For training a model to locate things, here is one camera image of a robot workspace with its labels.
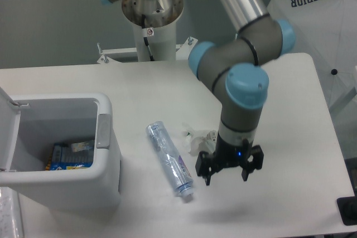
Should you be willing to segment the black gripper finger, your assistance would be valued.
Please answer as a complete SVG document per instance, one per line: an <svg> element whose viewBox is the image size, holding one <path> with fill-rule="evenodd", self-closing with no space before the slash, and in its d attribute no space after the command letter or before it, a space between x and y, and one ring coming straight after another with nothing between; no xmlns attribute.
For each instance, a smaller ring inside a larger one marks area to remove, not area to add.
<svg viewBox="0 0 357 238"><path fill-rule="evenodd" d="M198 177L205 180L207 186L210 185L211 176L220 172L220 166L216 153L208 153L205 151L199 152L195 169Z"/></svg>
<svg viewBox="0 0 357 238"><path fill-rule="evenodd" d="M262 169L264 160L264 153L260 145L251 146L248 145L248 150L241 162L242 167L242 179L244 182L248 180L249 174L254 170Z"/></svg>

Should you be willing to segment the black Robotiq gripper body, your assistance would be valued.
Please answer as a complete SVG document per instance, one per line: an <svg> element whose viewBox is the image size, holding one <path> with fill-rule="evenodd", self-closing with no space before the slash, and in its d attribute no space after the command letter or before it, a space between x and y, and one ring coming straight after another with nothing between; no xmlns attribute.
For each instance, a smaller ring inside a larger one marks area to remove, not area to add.
<svg viewBox="0 0 357 238"><path fill-rule="evenodd" d="M211 166L211 174L218 173L224 168L242 167L242 175L247 176L253 172L253 165L248 161L252 144L243 139L241 145L231 145L223 140L220 133Z"/></svg>

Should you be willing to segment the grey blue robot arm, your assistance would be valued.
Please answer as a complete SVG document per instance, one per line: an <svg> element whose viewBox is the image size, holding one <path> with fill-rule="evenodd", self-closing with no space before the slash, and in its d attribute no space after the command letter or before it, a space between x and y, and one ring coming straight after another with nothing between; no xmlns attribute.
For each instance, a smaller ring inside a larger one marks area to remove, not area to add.
<svg viewBox="0 0 357 238"><path fill-rule="evenodd" d="M264 154L254 145L269 78L262 66L289 52L295 33L285 20L273 20L262 0L220 0L235 30L223 46L199 42L189 53L192 73L222 105L213 153L200 152L196 173L206 184L224 168L241 167L242 178L263 165ZM121 2L136 35L139 61L172 60L176 56L175 23L183 0L101 0Z"/></svg>

